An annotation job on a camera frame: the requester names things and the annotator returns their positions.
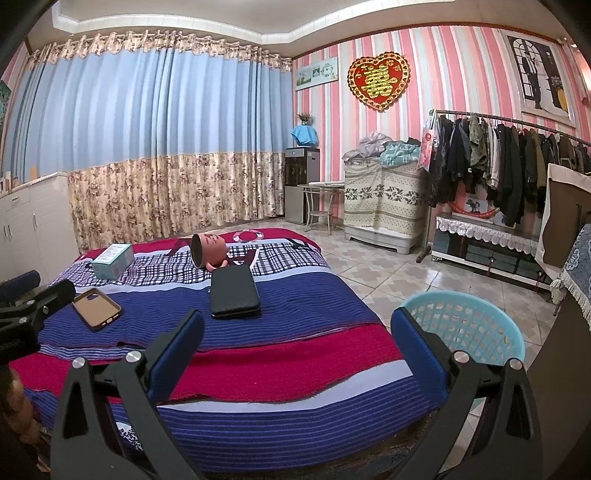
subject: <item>wall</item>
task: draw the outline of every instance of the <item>wall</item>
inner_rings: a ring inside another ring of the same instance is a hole
[[[401,53],[411,66],[410,84],[397,102],[383,113],[366,107],[350,92],[347,70],[354,59],[385,51]],[[548,119],[521,113],[517,80],[502,32],[496,28],[436,26],[369,35],[324,48],[294,62],[300,66],[338,56],[339,80],[294,94],[294,113],[309,111],[320,141],[321,180],[344,179],[342,155],[360,138],[383,132],[395,140],[420,138],[432,108],[491,113],[544,124],[591,140],[591,110],[568,98],[574,109],[576,131]],[[573,85],[574,73],[566,59],[564,82]],[[342,217],[342,205],[339,208]],[[526,231],[535,218],[526,219]]]
[[[1,79],[4,81],[4,83],[6,83],[12,92],[14,92],[17,86],[18,78],[20,77],[28,56],[29,54],[27,52],[27,47],[24,43],[21,43],[21,46],[18,47],[17,52],[14,54],[14,57],[12,57],[12,60],[8,64],[7,69],[4,70],[2,74]]]
[[[2,73],[2,77],[0,79],[6,83],[7,87],[10,88],[11,95],[8,101],[8,109],[6,113],[6,118],[4,120],[4,128],[0,131],[0,171],[2,170],[2,153],[4,152],[4,139],[6,137],[6,130],[8,125],[8,117],[10,115],[10,111],[12,108],[12,104],[15,98],[15,92],[17,90],[18,82],[21,78],[21,73],[25,68],[25,63],[27,62],[27,58],[29,53],[27,51],[27,47],[24,43],[21,43],[21,46],[18,47],[17,52],[12,57],[12,60],[8,64],[8,67]]]

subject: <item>blue cloth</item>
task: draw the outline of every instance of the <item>blue cloth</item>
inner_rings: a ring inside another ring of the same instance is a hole
[[[57,398],[27,391],[51,429]],[[205,472],[241,472],[315,465],[370,447],[400,432],[438,405],[407,377],[312,410],[205,413],[159,408],[170,433]],[[125,409],[111,405],[115,421]]]
[[[28,180],[157,155],[282,152],[291,73],[190,51],[122,51],[24,72],[2,169]]]
[[[212,319],[207,288],[113,293],[109,297],[123,308],[124,314],[108,328],[91,332],[68,305],[45,322],[39,341],[69,348],[145,347],[160,333],[173,330],[191,309],[199,310],[205,319],[200,350],[267,345],[340,327],[379,323],[376,314],[332,273],[260,281],[256,289],[261,315],[247,321]]]
[[[300,147],[313,147],[318,144],[316,130],[310,125],[298,125],[291,131],[291,136]]]
[[[417,161],[420,151],[420,146],[409,145],[401,141],[389,142],[379,156],[379,161],[384,167],[398,167]]]

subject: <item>red heart decoration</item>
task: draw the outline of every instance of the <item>red heart decoration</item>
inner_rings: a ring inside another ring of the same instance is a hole
[[[409,79],[408,62],[393,51],[355,60],[347,75],[353,95],[378,112],[386,110],[402,95]]]

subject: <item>lace tablecloth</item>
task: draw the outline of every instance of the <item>lace tablecloth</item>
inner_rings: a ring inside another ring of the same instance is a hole
[[[476,238],[494,245],[512,248],[518,252],[534,254],[538,242],[531,238],[508,232],[501,226],[479,222],[478,220],[464,220],[449,215],[437,216],[437,229],[442,232],[457,233],[460,236]]]

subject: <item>white cabinet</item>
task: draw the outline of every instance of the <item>white cabinet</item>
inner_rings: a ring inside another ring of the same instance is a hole
[[[43,267],[53,281],[78,257],[67,179],[62,176],[33,184],[31,211]]]
[[[16,274],[21,275],[29,270],[37,270],[43,282],[47,279],[47,274],[37,245],[30,202],[21,203],[7,210],[6,223]]]
[[[6,223],[6,198],[0,198],[0,283],[16,276]]]
[[[0,198],[0,281],[37,270],[46,285],[78,256],[63,174]]]

